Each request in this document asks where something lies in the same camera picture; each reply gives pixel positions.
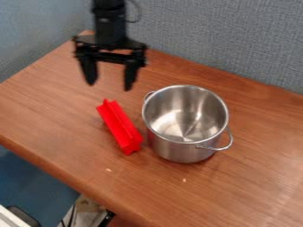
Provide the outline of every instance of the red plastic object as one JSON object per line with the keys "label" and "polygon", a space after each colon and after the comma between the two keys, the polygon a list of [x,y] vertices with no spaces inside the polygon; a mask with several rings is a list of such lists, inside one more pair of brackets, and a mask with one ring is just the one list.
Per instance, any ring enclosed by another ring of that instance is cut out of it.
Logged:
{"label": "red plastic object", "polygon": [[99,115],[106,122],[111,134],[115,136],[123,152],[131,155],[142,149],[143,136],[136,130],[130,117],[116,101],[104,99],[98,107]]}

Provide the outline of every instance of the pot rim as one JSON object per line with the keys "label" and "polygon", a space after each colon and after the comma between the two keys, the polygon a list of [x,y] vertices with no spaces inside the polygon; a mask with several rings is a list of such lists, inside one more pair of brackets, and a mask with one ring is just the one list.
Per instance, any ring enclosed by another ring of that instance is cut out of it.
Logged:
{"label": "pot rim", "polygon": [[[174,141],[169,138],[166,138],[165,136],[162,136],[151,127],[150,123],[147,123],[147,120],[146,120],[146,116],[144,116],[144,111],[146,111],[146,106],[147,106],[147,103],[148,101],[152,99],[154,96],[157,96],[159,93],[165,92],[166,90],[171,89],[171,88],[182,88],[182,87],[195,87],[197,89],[199,90],[203,90],[203,91],[207,91],[210,92],[219,100],[219,102],[222,103],[223,107],[225,107],[225,113],[226,113],[226,118],[225,118],[225,126],[222,127],[222,129],[209,138],[206,139],[202,139],[202,140],[198,140],[198,141]],[[169,86],[169,87],[165,87],[159,90],[157,90],[144,100],[144,104],[143,104],[143,108],[142,108],[142,118],[144,120],[144,123],[146,123],[146,126],[147,128],[151,130],[151,132],[158,136],[161,137],[162,139],[165,139],[166,141],[171,142],[171,143],[177,143],[177,144],[183,144],[183,145],[195,145],[195,144],[201,144],[201,143],[205,143],[205,142],[209,142],[210,140],[213,140],[214,138],[217,138],[225,131],[226,127],[227,127],[227,124],[229,124],[229,120],[230,120],[230,113],[229,113],[229,108],[227,108],[227,105],[223,101],[223,99],[209,89],[203,88],[203,87],[199,87],[199,86],[195,86],[195,85],[191,85],[191,84],[179,84],[179,85],[173,85],[173,86]]]}

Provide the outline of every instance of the floor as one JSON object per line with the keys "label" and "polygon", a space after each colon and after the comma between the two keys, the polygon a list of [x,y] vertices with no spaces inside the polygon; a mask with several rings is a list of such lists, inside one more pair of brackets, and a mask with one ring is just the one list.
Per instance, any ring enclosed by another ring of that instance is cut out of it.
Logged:
{"label": "floor", "polygon": [[[71,219],[71,211],[72,208],[64,217],[66,226],[68,226]],[[106,208],[82,195],[76,201],[76,213],[76,218],[74,217],[74,227],[98,227],[106,216]]]}

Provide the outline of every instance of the metal pot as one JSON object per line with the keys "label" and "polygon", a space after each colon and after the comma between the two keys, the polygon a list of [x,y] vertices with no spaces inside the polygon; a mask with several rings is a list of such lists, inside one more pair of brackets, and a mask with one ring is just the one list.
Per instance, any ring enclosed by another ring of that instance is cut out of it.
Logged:
{"label": "metal pot", "polygon": [[[194,163],[234,143],[225,101],[210,90],[174,85],[146,96],[142,116],[152,150],[167,160]],[[223,132],[230,143],[215,147]]]}

